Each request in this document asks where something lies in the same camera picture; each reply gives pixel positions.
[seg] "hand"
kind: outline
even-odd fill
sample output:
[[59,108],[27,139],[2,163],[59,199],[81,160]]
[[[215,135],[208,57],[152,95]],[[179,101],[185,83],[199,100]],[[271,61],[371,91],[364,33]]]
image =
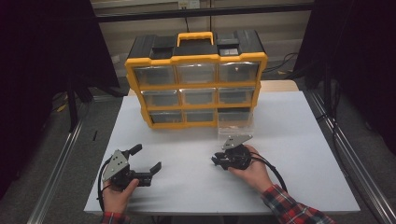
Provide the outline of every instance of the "hand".
[[107,180],[104,184],[103,201],[105,204],[105,212],[124,213],[128,205],[129,198],[139,184],[138,179],[133,179],[124,191],[112,189],[111,182]]
[[[249,145],[245,145],[245,147],[247,147],[250,152],[257,154],[259,153],[254,147],[251,147]],[[258,155],[251,155],[252,157],[259,158]],[[274,185],[268,175],[265,164],[260,161],[252,160],[246,170],[238,170],[233,167],[229,167],[228,171],[245,180],[251,187],[256,189],[258,192],[264,192]]]

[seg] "white table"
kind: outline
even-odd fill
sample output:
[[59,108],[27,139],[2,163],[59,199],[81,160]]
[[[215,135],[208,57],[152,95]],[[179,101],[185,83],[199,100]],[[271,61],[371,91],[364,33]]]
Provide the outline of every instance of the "white table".
[[[254,137],[247,144],[276,167],[296,201],[328,214],[360,210],[302,92],[262,93],[254,120]],[[254,189],[210,160],[222,145],[217,129],[151,130],[137,98],[124,97],[102,163],[115,149],[139,143],[143,149],[130,157],[131,168],[147,172],[158,161],[163,168],[151,187],[134,192],[128,204],[133,214],[271,214]],[[97,183],[84,211],[100,214],[96,188]]]

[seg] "yellow storage organizer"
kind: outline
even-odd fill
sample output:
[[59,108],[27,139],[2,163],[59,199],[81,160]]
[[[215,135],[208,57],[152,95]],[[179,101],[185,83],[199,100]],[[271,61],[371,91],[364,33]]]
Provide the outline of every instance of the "yellow storage organizer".
[[143,119],[156,129],[247,119],[238,113],[257,104],[266,64],[257,33],[239,30],[139,36],[125,67]]

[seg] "wall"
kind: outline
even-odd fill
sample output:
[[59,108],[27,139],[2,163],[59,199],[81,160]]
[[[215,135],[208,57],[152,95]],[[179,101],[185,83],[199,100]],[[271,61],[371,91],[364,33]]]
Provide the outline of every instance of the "wall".
[[[313,0],[201,0],[201,7],[247,7],[278,4],[309,3]],[[176,10],[176,0],[92,0],[96,15],[113,13],[139,13],[148,11]],[[299,51],[310,11],[261,13],[247,15],[230,15],[216,17],[187,18],[191,32],[210,30],[229,33],[238,29],[255,29],[269,55],[269,62],[283,60],[284,55]],[[118,76],[124,76],[125,61],[129,50],[138,35],[174,35],[187,31],[183,18],[149,20],[149,21],[119,21],[101,23],[110,55]]]

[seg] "plaid shirt sleeve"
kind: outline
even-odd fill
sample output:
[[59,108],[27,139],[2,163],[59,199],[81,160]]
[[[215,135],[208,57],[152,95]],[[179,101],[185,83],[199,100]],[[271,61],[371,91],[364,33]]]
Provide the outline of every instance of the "plaid shirt sleeve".
[[121,213],[104,212],[102,216],[102,224],[129,224],[131,219]]
[[278,185],[273,185],[265,191],[262,200],[280,223],[335,223],[319,210],[297,203]]

